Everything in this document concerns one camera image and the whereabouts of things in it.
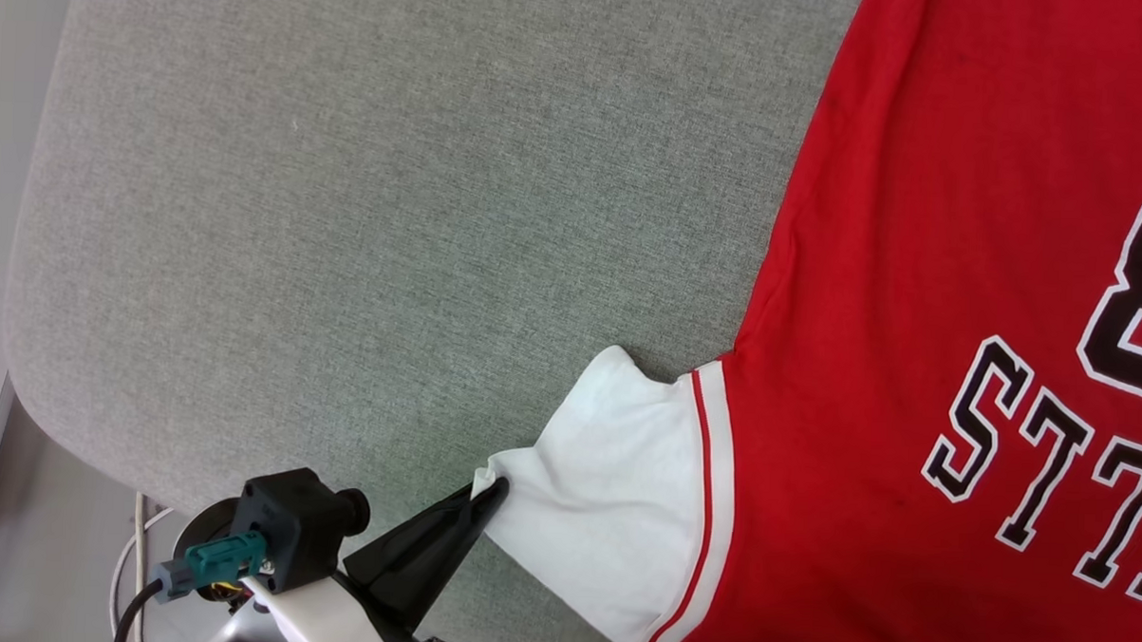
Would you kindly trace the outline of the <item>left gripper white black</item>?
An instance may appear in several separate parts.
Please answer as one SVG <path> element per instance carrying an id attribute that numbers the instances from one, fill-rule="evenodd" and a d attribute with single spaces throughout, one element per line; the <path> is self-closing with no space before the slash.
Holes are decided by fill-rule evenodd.
<path id="1" fill-rule="evenodd" d="M 439 595 L 484 535 L 510 481 L 474 495 L 473 485 L 426 507 L 344 561 L 349 580 L 379 593 L 401 627 L 375 618 L 336 577 L 275 595 L 262 580 L 242 579 L 252 594 L 235 615 L 235 642 L 443 642 L 417 639 Z"/>

